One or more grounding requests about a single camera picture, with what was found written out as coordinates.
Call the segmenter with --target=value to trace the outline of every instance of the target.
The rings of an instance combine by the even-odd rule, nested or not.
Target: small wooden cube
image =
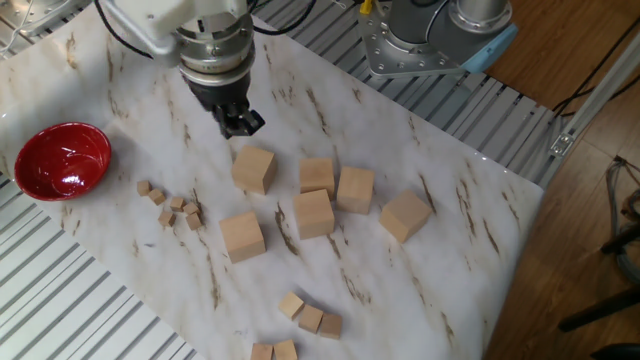
[[[176,222],[176,215],[169,211],[163,211],[158,218],[158,222],[162,224],[162,226],[173,226],[173,223]]]
[[[298,360],[296,346],[291,339],[273,345],[273,351],[276,353],[276,360]]]
[[[151,190],[151,192],[149,193],[149,198],[156,205],[160,205],[166,200],[166,198],[164,197],[164,194],[159,189]]]
[[[305,305],[302,315],[300,315],[298,326],[315,334],[318,332],[320,321],[322,321],[322,310],[316,309],[311,305]]]
[[[182,209],[184,208],[184,204],[185,204],[185,201],[183,198],[174,197],[173,199],[171,199],[171,202],[169,203],[169,207],[173,211],[182,212]]]
[[[277,169],[272,152],[245,145],[231,167],[231,177],[236,187],[265,195]]]
[[[301,240],[333,232],[335,217],[327,190],[296,195],[293,207]]]
[[[357,214],[369,214],[369,205],[373,196],[373,179],[371,170],[342,167],[336,208]]]
[[[200,215],[197,213],[193,213],[191,215],[187,215],[187,224],[189,225],[189,229],[197,230],[202,227],[202,221],[200,221]]]
[[[296,294],[290,291],[284,297],[284,299],[280,301],[278,309],[280,309],[280,311],[282,311],[282,313],[285,314],[289,318],[289,320],[293,321],[293,319],[295,319],[296,316],[300,314],[303,306],[304,301],[302,301],[302,299],[300,299]]]
[[[151,183],[148,181],[138,181],[138,194],[140,196],[147,196],[151,192]]]
[[[404,243],[427,223],[431,208],[411,190],[403,191],[382,208],[380,224]]]
[[[300,193],[325,189],[329,199],[333,199],[336,181],[333,177],[331,158],[312,158],[300,160]]]
[[[322,315],[322,328],[320,328],[320,336],[330,339],[340,339],[342,331],[342,316],[324,313]]]
[[[273,345],[253,344],[251,350],[251,360],[271,360],[273,356]]]
[[[191,214],[200,214],[200,208],[198,207],[198,205],[194,204],[194,203],[188,203],[187,205],[185,205],[182,210],[187,214],[187,215],[191,215]]]
[[[256,213],[253,211],[221,220],[220,230],[233,264],[267,251]]]

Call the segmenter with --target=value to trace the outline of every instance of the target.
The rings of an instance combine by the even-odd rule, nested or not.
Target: wooden floor
[[[638,0],[510,2],[520,32],[488,73],[549,108],[573,94],[640,16]],[[607,63],[594,84],[612,64]]]
[[[640,343],[640,305],[568,334],[556,329],[631,286],[599,252],[610,234],[604,175],[615,155],[640,166],[640,86],[603,109],[550,184],[485,359],[589,359],[608,344]],[[620,200],[637,188],[620,173]],[[639,249],[630,253],[640,264]]]

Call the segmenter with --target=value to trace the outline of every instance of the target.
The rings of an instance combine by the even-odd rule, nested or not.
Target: red bowl
[[[16,160],[16,182],[44,201],[69,200],[91,191],[111,161],[111,144],[97,127],[70,122],[32,137]]]

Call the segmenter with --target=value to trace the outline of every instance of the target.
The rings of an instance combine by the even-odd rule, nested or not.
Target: white marble surface
[[[480,359],[542,190],[286,37],[257,36],[256,48],[249,98],[267,125],[225,141],[179,72],[121,47],[91,7],[0,64],[0,171],[13,175],[21,146],[51,124],[100,126],[114,152],[103,182],[39,205],[205,358],[293,338],[301,359]],[[276,153],[267,196],[233,187],[244,144]],[[374,170],[371,213],[336,212],[335,233],[300,241],[292,197],[307,156]],[[206,227],[178,215],[163,229],[161,208],[136,194],[143,179],[197,199]],[[406,188],[435,212],[401,245],[377,220]],[[267,253],[232,265],[218,221],[249,209]],[[342,315],[342,340],[279,313],[290,290]]]

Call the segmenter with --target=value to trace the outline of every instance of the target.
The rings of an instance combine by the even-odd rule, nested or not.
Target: metal grating
[[[0,176],[0,359],[190,359],[195,350]]]
[[[281,28],[302,0],[267,0],[256,16]],[[0,0],[5,46],[25,0]],[[318,0],[289,36],[431,124],[509,170],[545,187],[557,170],[547,149],[561,127],[535,101],[484,74],[383,79],[369,72],[357,5]],[[63,26],[19,36],[9,58]],[[0,175],[0,359],[196,359],[195,350],[30,198]]]

